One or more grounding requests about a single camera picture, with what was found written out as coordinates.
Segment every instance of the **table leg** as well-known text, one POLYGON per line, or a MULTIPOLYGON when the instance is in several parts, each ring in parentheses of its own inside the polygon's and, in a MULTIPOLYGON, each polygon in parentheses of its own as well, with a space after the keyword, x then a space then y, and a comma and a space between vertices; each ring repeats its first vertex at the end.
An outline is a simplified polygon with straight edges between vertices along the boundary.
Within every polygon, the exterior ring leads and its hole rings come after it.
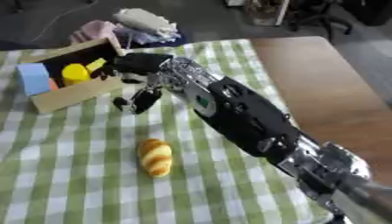
POLYGON ((20 0, 14 0, 14 4, 15 4, 15 12, 20 12, 23 10, 23 6, 20 0))

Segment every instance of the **bread roll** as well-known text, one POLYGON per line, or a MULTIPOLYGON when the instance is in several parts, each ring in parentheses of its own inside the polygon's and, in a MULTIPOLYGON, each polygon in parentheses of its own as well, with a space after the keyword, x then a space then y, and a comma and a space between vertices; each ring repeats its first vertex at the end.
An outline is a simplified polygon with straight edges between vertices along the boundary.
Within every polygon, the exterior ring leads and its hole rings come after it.
POLYGON ((163 177, 172 168, 172 149, 159 139, 150 138, 138 148, 140 164, 152 177, 163 177))

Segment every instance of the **yellow toy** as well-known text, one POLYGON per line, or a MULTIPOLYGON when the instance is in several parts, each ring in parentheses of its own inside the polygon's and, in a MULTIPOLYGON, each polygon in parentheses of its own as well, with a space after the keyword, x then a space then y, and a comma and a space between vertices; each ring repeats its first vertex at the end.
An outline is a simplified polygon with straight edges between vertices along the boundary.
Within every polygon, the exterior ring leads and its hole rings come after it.
POLYGON ((71 86, 83 81, 89 81, 90 74, 82 64, 70 64, 64 67, 61 75, 66 86, 71 86))
POLYGON ((138 147, 140 164, 152 177, 163 177, 172 168, 172 149, 159 139, 150 138, 138 147))
POLYGON ((92 73, 96 69, 103 67, 105 65, 106 60, 103 58, 97 59, 86 66, 87 70, 92 73))

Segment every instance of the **robotic arm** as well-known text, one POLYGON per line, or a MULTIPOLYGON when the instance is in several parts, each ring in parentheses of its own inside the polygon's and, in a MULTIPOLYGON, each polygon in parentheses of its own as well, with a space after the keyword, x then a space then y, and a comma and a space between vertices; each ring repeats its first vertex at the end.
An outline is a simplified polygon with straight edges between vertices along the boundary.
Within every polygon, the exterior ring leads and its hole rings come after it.
MULTIPOLYGON (((168 90, 240 149, 292 176, 305 195, 333 213, 330 223, 344 223, 345 215, 355 224, 392 223, 392 188, 374 184, 364 160, 337 144, 317 143, 241 83, 209 73, 191 59, 164 54, 130 53, 94 75, 106 77, 108 72, 147 78, 130 100, 114 100, 119 109, 143 113, 163 88, 168 90)), ((126 76, 124 82, 137 81, 126 76)))

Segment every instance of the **green and white checkered cloth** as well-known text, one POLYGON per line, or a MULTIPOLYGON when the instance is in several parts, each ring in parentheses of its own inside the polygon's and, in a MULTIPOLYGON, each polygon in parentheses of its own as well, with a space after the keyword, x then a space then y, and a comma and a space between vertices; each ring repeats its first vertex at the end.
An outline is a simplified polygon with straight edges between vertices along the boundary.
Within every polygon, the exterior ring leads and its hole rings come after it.
MULTIPOLYGON (((247 40, 141 51, 196 60, 287 111, 247 40)), ((40 53, 0 57, 0 223, 323 223, 329 216, 293 179, 243 153, 169 93, 142 115, 111 104, 132 96, 132 85, 38 115, 18 88, 15 65, 40 53), (150 178, 138 165, 137 144, 149 137, 172 147, 167 177, 150 178)))

